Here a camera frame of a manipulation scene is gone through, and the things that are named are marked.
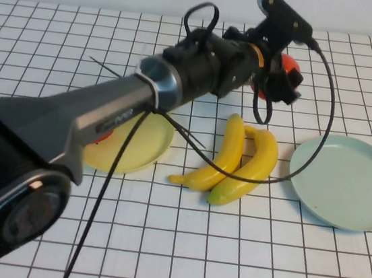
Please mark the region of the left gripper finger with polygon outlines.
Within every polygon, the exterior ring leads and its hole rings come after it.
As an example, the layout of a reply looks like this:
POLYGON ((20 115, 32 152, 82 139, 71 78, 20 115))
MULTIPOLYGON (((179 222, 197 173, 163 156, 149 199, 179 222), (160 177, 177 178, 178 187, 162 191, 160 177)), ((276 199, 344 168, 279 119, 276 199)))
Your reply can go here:
POLYGON ((293 89, 288 76, 284 74, 272 74, 268 86, 268 99, 273 102, 292 104, 299 98, 297 89, 293 89))
POLYGON ((296 67, 293 67, 288 72, 288 80, 292 88, 295 90, 303 82, 303 76, 301 75, 301 72, 296 69, 296 67))

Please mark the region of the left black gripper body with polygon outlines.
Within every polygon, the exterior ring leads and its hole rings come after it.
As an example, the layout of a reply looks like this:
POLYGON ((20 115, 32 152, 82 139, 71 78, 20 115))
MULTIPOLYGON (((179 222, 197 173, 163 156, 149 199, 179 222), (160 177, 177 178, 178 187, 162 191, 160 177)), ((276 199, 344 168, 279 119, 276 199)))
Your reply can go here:
POLYGON ((281 83, 284 71, 282 52, 286 47, 286 44, 264 42, 263 55, 265 64, 259 80, 261 88, 276 88, 281 83))

